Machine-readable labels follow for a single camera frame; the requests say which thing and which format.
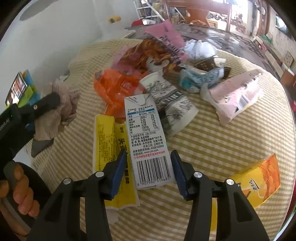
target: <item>human hand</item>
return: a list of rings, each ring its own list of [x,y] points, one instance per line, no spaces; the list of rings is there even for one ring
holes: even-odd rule
[[[29,179],[24,175],[24,170],[20,165],[16,165],[14,169],[14,177],[17,180],[16,186],[13,190],[13,199],[18,204],[18,211],[23,215],[36,217],[40,211],[40,205],[36,200],[33,200],[33,190],[29,187]],[[9,193],[8,181],[0,181],[0,198],[6,197]],[[12,228],[12,230],[20,235],[25,236],[27,232],[20,226],[14,216],[9,212],[7,207],[1,202],[0,211],[3,217]]]

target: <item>red object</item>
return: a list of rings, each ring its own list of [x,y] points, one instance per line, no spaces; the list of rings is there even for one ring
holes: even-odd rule
[[[133,23],[131,24],[132,27],[140,25],[144,25],[142,19],[133,21]]]
[[[292,110],[293,110],[294,112],[296,112],[296,100],[292,100],[292,101],[290,102],[290,104],[291,104],[291,108],[292,108]]]
[[[285,217],[284,223],[287,221],[287,219],[289,218],[290,214],[294,211],[294,205],[296,203],[296,185],[295,185],[295,181],[294,181],[294,190],[293,190],[293,194],[292,194],[292,199],[291,199],[291,203],[287,212],[287,215]]]
[[[99,79],[94,78],[94,89],[108,104],[105,115],[125,117],[124,98],[142,94],[139,80],[113,69],[105,70]]]
[[[261,47],[262,47],[262,49],[263,49],[264,51],[267,51],[267,48],[265,47],[264,44],[261,44]]]

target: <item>colorful box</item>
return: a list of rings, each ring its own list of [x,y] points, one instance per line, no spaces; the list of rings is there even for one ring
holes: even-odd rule
[[[113,200],[105,200],[106,209],[120,210],[140,205],[134,184],[131,155],[125,124],[116,124],[113,116],[96,115],[94,123],[93,172],[102,171],[110,161],[117,159],[120,150],[127,151],[127,164],[118,194]]]
[[[260,160],[230,177],[248,198],[253,208],[264,203],[280,187],[280,172],[276,155]],[[217,200],[212,199],[211,231],[217,229]]]

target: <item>beige cloth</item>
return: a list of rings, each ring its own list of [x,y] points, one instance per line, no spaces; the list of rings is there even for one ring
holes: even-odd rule
[[[111,40],[83,48],[71,61],[67,82],[78,83],[81,98],[77,118],[55,138],[54,144],[34,158],[32,165],[53,191],[65,177],[74,180],[92,173],[93,124],[104,113],[104,102],[93,87],[94,73],[112,64],[112,57],[124,44],[134,46],[140,40]],[[224,51],[232,75],[260,67]],[[190,162],[209,178],[224,181],[260,158],[276,153],[281,187],[256,208],[271,240],[286,216],[295,179],[295,132],[292,114],[281,84],[263,71],[259,85],[264,97],[239,114],[230,124],[221,126],[215,109],[199,94],[185,93],[200,110],[181,132],[167,139],[168,149],[178,150],[183,161]],[[164,76],[177,86],[174,72]],[[183,241],[192,202],[179,194],[176,183],[138,191],[139,208],[118,212],[119,221],[110,225],[113,240]],[[85,229],[84,200],[81,202],[81,228]]]
[[[51,140],[57,137],[64,127],[69,125],[76,118],[77,104],[80,97],[80,90],[68,83],[56,81],[45,86],[41,97],[56,92],[61,97],[60,105],[37,120],[35,120],[35,136],[37,141]]]

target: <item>metal screw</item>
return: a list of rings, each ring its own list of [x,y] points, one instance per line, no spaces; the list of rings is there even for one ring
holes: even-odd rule
[[[202,173],[201,172],[195,172],[193,175],[195,177],[197,177],[197,178],[201,178],[202,177]]]
[[[232,179],[227,179],[227,180],[226,180],[226,183],[227,183],[228,185],[233,185],[233,184],[234,184],[234,181],[233,181]]]
[[[101,172],[101,171],[96,172],[96,177],[102,177],[104,175],[105,175],[104,172]]]
[[[65,185],[67,185],[67,184],[71,183],[71,179],[70,179],[70,178],[65,178],[65,179],[63,180],[63,183],[64,183]]]

